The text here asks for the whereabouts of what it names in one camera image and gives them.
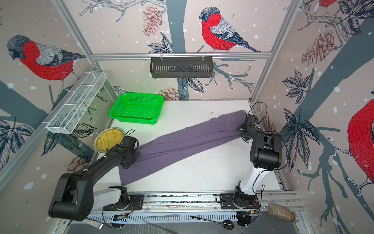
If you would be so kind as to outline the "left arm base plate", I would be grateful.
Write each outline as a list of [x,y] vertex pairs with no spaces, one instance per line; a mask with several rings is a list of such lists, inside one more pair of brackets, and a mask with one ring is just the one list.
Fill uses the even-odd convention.
[[141,211],[143,207],[144,195],[128,195],[125,201],[119,201],[118,203],[107,205],[103,208],[103,211]]

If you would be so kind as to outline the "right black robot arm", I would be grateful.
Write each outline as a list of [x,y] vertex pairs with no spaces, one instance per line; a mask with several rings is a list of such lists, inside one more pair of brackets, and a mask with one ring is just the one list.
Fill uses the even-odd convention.
[[265,189],[263,179],[275,169],[280,168],[282,141],[276,131],[265,131],[258,127],[257,117],[247,114],[237,132],[241,138],[251,143],[251,171],[239,181],[234,190],[234,204],[239,209],[252,206],[258,194]]

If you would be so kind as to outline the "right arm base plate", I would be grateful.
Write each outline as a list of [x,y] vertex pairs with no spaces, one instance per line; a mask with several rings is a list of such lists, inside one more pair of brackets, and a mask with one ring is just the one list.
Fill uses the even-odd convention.
[[256,195],[242,194],[236,197],[234,194],[220,194],[219,203],[222,210],[257,210],[260,201]]

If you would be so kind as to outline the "purple trousers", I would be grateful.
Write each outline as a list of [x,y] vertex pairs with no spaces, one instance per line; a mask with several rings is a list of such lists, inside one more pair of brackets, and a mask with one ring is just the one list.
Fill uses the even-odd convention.
[[129,169],[119,168],[121,185],[128,185],[190,156],[240,138],[237,129],[246,115],[244,110],[221,115],[139,146],[136,163]]

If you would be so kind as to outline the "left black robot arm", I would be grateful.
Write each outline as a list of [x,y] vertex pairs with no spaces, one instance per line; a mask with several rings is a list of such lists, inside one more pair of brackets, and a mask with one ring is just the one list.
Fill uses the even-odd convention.
[[94,185],[117,166],[128,169],[135,163],[137,152],[134,147],[116,146],[86,169],[76,173],[65,173],[57,182],[48,215],[53,218],[74,221],[85,220],[92,210],[112,204],[120,208],[131,206],[127,189],[112,186],[94,192]]

